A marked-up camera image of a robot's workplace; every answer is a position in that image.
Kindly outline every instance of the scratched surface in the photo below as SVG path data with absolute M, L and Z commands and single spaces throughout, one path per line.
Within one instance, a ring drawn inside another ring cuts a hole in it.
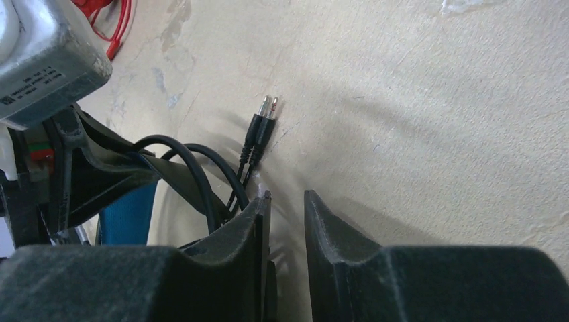
M 138 3 L 111 81 L 81 103 L 130 140 L 236 162 L 263 95 L 282 99 L 250 193 L 274 195 L 283 321 L 310 316 L 304 189 L 381 244 L 537 246 L 569 272 L 569 2 Z M 150 242 L 205 232 L 161 184 Z

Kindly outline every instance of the white plastic part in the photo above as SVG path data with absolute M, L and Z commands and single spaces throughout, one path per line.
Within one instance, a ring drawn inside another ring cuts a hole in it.
M 19 18 L 12 0 L 0 0 L 0 64 L 12 53 L 19 37 Z
M 0 125 L 0 170 L 4 171 L 8 181 L 17 180 L 14 145 L 6 125 Z

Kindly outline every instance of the beige surface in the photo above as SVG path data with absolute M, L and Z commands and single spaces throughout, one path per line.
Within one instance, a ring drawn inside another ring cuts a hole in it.
M 131 140 L 235 162 L 263 95 L 281 97 L 252 192 L 274 194 L 280 316 L 306 321 L 304 189 L 382 244 L 537 246 L 569 272 L 568 35 L 563 0 L 139 1 L 82 104 Z M 159 190 L 151 242 L 203 236 Z

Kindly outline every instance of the blue object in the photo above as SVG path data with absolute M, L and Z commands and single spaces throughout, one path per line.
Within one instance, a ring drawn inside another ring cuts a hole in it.
M 157 185 L 134 190 L 99 214 L 102 245 L 146 245 Z

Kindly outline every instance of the table surface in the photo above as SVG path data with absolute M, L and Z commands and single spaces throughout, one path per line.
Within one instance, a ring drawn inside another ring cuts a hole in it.
M 111 80 L 80 103 L 129 140 L 235 164 L 263 96 L 280 97 L 250 194 L 274 196 L 282 321 L 310 317 L 305 189 L 380 244 L 535 246 L 569 272 L 569 2 L 137 2 Z M 149 242 L 206 231 L 160 184 Z

